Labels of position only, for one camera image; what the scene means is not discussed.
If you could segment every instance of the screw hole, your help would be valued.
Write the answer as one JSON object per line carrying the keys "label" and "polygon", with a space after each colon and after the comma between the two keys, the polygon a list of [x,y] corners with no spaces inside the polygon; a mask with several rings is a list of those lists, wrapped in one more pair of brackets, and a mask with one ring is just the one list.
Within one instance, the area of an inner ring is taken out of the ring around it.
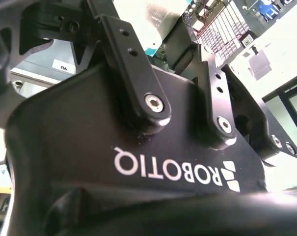
{"label": "screw hole", "polygon": [[129,48],[128,49],[128,52],[129,52],[129,54],[131,54],[133,57],[136,57],[137,56],[137,51],[135,51],[135,50],[133,50],[132,48]]}
{"label": "screw hole", "polygon": [[129,32],[125,31],[124,29],[120,29],[120,33],[123,34],[124,36],[129,36]]}
{"label": "screw hole", "polygon": [[221,87],[217,87],[217,90],[218,90],[219,92],[223,93],[223,90],[222,90]]}
{"label": "screw hole", "polygon": [[66,28],[69,33],[75,33],[80,28],[80,25],[76,21],[70,21],[67,23]]}
{"label": "screw hole", "polygon": [[16,86],[22,86],[22,85],[23,85],[23,83],[22,83],[22,82],[20,82],[20,81],[15,81],[15,85],[16,85]]}

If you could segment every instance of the black metal bracket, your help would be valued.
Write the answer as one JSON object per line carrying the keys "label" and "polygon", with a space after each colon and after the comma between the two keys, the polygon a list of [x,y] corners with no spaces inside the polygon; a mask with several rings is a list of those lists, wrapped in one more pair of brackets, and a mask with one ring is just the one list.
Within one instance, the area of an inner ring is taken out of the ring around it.
{"label": "black metal bracket", "polygon": [[179,19],[165,41],[170,68],[199,86],[200,135],[214,149],[225,149],[237,140],[228,84],[216,68],[215,56],[199,45],[192,28]]}
{"label": "black metal bracket", "polygon": [[271,157],[284,152],[297,158],[297,147],[261,98],[254,97],[248,88],[226,65],[237,129],[249,137],[249,143],[260,157],[273,164]]}
{"label": "black metal bracket", "polygon": [[144,134],[159,132],[170,122],[171,107],[133,27],[111,16],[94,17],[112,74],[122,79],[117,83],[128,121]]}

